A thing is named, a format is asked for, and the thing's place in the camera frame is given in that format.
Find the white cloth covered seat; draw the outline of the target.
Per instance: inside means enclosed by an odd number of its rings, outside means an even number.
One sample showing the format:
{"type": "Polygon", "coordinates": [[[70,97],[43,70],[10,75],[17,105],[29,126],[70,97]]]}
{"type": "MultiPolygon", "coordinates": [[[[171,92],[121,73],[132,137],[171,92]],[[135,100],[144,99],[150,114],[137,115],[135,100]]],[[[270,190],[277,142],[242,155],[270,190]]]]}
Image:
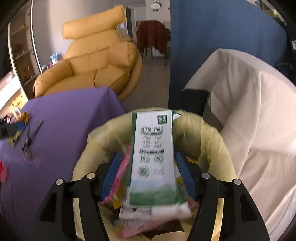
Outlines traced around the white cloth covered seat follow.
{"type": "Polygon", "coordinates": [[[279,240],[295,216],[295,86],[248,53],[218,49],[185,88],[210,93],[204,120],[220,131],[270,239],[279,240]]]}

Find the purple tablecloth with lettering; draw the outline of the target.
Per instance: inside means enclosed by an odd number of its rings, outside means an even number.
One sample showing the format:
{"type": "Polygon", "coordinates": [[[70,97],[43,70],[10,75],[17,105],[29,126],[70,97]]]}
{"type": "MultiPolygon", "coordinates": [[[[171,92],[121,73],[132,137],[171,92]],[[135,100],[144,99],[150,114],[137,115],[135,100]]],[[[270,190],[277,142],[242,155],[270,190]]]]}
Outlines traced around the purple tablecloth with lettering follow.
{"type": "Polygon", "coordinates": [[[1,214],[19,240],[27,240],[37,210],[59,178],[71,181],[74,167],[85,149],[88,134],[108,120],[125,113],[116,94],[108,88],[87,88],[31,99],[23,107],[30,114],[32,158],[22,147],[28,126],[10,147],[1,140],[1,161],[7,167],[1,185],[1,214]]]}

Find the yellow box on shelf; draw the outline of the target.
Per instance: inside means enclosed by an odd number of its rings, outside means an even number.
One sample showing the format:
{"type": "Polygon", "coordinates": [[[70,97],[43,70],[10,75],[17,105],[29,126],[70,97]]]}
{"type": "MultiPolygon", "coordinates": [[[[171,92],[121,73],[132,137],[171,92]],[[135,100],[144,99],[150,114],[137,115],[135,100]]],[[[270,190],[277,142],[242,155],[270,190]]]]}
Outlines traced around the yellow box on shelf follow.
{"type": "Polygon", "coordinates": [[[27,97],[21,93],[15,99],[13,99],[12,103],[10,104],[10,110],[13,111],[14,108],[21,110],[27,102],[27,97]]]}

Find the dark red draped chair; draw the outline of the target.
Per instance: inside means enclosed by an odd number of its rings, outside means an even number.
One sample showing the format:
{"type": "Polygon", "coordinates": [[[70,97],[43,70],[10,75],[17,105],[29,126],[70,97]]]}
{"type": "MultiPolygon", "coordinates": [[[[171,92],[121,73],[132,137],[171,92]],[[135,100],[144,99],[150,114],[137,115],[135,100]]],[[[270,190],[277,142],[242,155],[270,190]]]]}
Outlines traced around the dark red draped chair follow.
{"type": "Polygon", "coordinates": [[[155,48],[166,61],[168,40],[168,30],[160,21],[142,21],[138,26],[137,47],[141,56],[147,51],[147,48],[155,48]]]}

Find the trash bin with yellow bag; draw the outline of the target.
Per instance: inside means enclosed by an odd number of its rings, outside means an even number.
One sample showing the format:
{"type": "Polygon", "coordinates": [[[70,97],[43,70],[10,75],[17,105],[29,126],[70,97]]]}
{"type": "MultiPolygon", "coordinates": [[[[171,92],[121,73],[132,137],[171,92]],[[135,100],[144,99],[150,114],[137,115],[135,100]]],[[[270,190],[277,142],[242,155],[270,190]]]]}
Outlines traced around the trash bin with yellow bag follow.
{"type": "MultiPolygon", "coordinates": [[[[237,177],[231,156],[220,133],[204,122],[197,114],[177,110],[181,116],[174,121],[174,148],[197,160],[203,172],[208,172],[218,180],[231,182],[237,177]]],[[[116,151],[127,151],[132,142],[132,112],[109,120],[88,134],[87,145],[76,163],[72,181],[80,180],[86,174],[95,172],[97,167],[109,161],[116,151]]],[[[223,199],[218,199],[217,215],[212,240],[218,237],[222,225],[223,199]]],[[[79,201],[74,199],[74,220],[76,235],[85,240],[79,214],[79,201]]],[[[115,234],[111,224],[111,210],[100,206],[102,218],[110,240],[123,240],[115,234]]],[[[169,232],[156,235],[152,239],[136,235],[128,240],[186,240],[193,221],[181,221],[184,232],[169,232]]]]}

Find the yellow snack packet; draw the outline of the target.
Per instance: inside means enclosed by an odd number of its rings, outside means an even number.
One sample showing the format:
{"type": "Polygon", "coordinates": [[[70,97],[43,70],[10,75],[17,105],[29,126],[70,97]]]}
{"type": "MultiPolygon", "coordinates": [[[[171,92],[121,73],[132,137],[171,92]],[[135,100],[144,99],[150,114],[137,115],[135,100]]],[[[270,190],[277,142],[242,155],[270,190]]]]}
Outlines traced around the yellow snack packet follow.
{"type": "MultiPolygon", "coordinates": [[[[109,198],[114,209],[121,207],[126,200],[125,197],[125,177],[115,178],[112,185],[109,198]]],[[[161,206],[161,205],[173,205],[177,203],[184,203],[185,196],[182,189],[177,185],[173,190],[169,185],[163,185],[159,188],[148,188],[147,190],[136,190],[130,194],[131,205],[133,206],[161,206]]]]}

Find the white small gift box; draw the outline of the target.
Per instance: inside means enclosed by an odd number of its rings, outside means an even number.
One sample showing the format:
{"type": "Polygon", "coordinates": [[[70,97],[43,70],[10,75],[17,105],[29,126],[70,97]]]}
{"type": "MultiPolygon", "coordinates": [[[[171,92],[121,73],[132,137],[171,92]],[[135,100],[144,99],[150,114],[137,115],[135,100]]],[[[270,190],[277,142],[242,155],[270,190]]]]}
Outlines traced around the white small gift box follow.
{"type": "Polygon", "coordinates": [[[13,109],[12,109],[12,113],[14,114],[14,117],[15,118],[18,118],[21,116],[21,111],[19,108],[17,108],[16,106],[13,106],[13,109]]]}

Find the black silver torn wrapper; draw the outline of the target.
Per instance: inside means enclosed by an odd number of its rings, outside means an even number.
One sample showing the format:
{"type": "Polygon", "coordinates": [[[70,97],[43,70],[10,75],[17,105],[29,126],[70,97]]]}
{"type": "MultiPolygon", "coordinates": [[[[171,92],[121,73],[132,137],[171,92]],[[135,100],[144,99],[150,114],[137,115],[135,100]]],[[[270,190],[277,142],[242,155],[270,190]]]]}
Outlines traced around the black silver torn wrapper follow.
{"type": "Polygon", "coordinates": [[[39,129],[43,125],[43,123],[44,123],[43,121],[40,121],[37,128],[33,132],[31,132],[30,125],[28,126],[27,135],[25,137],[23,147],[22,147],[22,151],[23,151],[25,157],[28,158],[28,159],[32,158],[32,154],[31,154],[31,151],[30,151],[30,146],[31,146],[32,141],[35,138],[36,134],[38,133],[39,129]]]}

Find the light blue toy figure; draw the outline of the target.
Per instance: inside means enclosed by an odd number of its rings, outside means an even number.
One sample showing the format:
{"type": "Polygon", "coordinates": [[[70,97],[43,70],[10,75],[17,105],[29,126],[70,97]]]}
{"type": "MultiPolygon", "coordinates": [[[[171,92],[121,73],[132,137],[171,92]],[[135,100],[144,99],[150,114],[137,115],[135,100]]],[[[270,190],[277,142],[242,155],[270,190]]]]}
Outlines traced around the light blue toy figure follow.
{"type": "Polygon", "coordinates": [[[51,59],[51,62],[52,62],[52,66],[54,66],[55,64],[57,64],[59,62],[59,57],[58,57],[57,53],[51,55],[50,59],[51,59]]]}

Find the yellow red snack wrapper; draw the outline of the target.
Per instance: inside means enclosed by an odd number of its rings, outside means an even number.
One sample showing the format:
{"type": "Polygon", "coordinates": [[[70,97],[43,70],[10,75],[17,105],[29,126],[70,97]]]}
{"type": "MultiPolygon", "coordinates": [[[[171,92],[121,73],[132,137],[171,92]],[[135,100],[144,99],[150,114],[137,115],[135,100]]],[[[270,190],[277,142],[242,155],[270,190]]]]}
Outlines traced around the yellow red snack wrapper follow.
{"type": "Polygon", "coordinates": [[[10,124],[13,127],[12,133],[10,133],[7,138],[7,142],[10,147],[13,147],[18,142],[23,130],[29,122],[29,119],[30,114],[25,111],[10,124]]]}

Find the red lidded pink box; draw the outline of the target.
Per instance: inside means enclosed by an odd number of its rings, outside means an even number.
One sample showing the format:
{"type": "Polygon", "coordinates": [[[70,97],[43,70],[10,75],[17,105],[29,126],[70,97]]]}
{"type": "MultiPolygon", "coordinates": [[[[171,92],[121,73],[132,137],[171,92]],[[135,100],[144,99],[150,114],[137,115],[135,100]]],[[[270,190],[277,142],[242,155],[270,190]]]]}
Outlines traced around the red lidded pink box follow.
{"type": "Polygon", "coordinates": [[[0,161],[0,182],[4,183],[7,178],[7,167],[6,165],[0,161]]]}

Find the round wall clock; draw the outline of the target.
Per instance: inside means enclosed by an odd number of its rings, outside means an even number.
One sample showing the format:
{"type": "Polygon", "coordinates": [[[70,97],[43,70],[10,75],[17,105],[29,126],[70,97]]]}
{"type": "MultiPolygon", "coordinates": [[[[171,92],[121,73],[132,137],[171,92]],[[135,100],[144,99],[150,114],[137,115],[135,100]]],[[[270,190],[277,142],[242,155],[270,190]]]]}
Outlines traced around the round wall clock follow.
{"type": "Polygon", "coordinates": [[[162,4],[159,0],[153,0],[151,4],[151,9],[153,11],[158,11],[159,9],[162,8],[162,4]]]}

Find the white display shelf unit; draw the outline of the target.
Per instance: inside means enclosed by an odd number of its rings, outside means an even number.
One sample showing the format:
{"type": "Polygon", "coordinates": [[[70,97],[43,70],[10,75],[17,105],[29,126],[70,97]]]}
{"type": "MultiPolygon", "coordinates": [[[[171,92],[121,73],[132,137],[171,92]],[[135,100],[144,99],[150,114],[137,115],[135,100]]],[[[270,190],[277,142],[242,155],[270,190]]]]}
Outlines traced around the white display shelf unit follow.
{"type": "Polygon", "coordinates": [[[33,85],[40,74],[33,40],[33,1],[26,1],[1,33],[1,115],[19,94],[34,97],[33,85]]]}

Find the green white milk carton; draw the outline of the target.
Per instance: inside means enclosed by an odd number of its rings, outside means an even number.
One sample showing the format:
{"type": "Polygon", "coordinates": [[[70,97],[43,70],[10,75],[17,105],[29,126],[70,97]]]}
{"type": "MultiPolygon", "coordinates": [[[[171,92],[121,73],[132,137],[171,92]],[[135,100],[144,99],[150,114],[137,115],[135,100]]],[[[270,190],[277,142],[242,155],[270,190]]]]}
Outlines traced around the green white milk carton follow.
{"type": "Polygon", "coordinates": [[[171,220],[192,217],[184,191],[177,185],[173,110],[132,114],[132,147],[121,219],[171,220]]]}

